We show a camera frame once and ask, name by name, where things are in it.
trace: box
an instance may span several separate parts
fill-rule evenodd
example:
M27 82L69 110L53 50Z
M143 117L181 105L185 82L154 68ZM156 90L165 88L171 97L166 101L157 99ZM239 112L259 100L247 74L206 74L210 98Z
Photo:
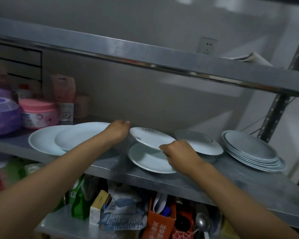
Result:
M101 218L101 212L103 205L107 202L109 194L104 190L101 190L99 195L90 208L90 224L97 225Z
M176 221L176 204L170 206L171 215L169 217L156 214L152 211L154 197L151 197L148 208L147 225L142 239L168 239Z

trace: metal spoon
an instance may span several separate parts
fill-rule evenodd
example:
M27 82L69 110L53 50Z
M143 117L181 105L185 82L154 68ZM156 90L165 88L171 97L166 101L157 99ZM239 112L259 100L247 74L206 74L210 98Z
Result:
M205 239L209 239L208 231L210 230L209 217L203 213L198 213L196 215L196 225L198 229L196 231L203 231Z

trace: power socket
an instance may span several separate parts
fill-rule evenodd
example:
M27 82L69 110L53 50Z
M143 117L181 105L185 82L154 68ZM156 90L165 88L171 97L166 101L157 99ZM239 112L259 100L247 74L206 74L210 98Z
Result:
M216 39L201 37L198 43L196 53L213 55L217 42L218 40Z

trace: white wall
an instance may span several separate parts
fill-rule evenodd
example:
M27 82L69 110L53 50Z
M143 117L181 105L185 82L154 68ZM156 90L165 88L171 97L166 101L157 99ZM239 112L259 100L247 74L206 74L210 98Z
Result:
M196 51L200 37L209 37L218 40L217 56L258 52L283 68L299 43L299 7L260 0L0 0L0 16L188 52ZM78 91L92 96L93 115L168 132L191 128L216 139L223 130L242 130L259 120L275 97L50 51L44 52L43 65L47 93L51 73L73 76ZM299 116L297 102L290 110ZM288 115L283 120L278 130L290 139L276 132L271 144L292 168L299 146L291 145L290 140L297 142L290 129L281 127L294 120ZM262 121L245 131L253 132Z

